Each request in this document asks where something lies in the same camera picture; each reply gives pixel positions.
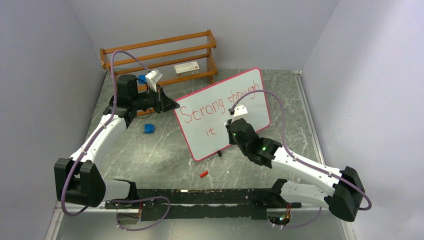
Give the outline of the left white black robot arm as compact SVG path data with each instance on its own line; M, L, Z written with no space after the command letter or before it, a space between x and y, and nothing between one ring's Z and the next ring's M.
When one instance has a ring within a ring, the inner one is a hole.
M70 157L59 158L54 164L56 196L62 207L70 203L86 209L97 207L104 201L117 201L126 208L134 207L139 200L136 184L122 179L105 181L98 165L136 118L138 111L153 109L160 114L180 107L157 83L139 92L138 78L133 74L113 77L112 87L109 105L93 133Z

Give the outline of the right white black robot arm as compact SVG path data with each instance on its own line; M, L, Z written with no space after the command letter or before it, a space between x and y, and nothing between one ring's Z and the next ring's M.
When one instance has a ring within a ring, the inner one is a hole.
M252 163L276 168L300 177L305 184L277 181L270 193L275 207L302 203L328 209L335 217L353 222L365 198L365 188L356 169L326 166L303 156L296 156L273 139L260 137L243 118L226 124L229 143L236 145Z

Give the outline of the red marker cap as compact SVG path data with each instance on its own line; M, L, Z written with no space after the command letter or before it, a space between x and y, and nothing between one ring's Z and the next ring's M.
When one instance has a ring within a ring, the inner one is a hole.
M199 175L199 177L200 178L204 178L205 176L207 176L209 174L209 172L206 170L206 171L204 171L204 172L202 172L200 175Z

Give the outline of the pink-framed whiteboard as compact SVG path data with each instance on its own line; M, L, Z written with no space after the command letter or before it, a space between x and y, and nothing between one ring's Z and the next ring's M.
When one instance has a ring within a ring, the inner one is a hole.
M245 120L256 132L271 123L261 70L253 68L176 100L175 116L191 157L201 161L229 146L225 127L235 102L247 110Z

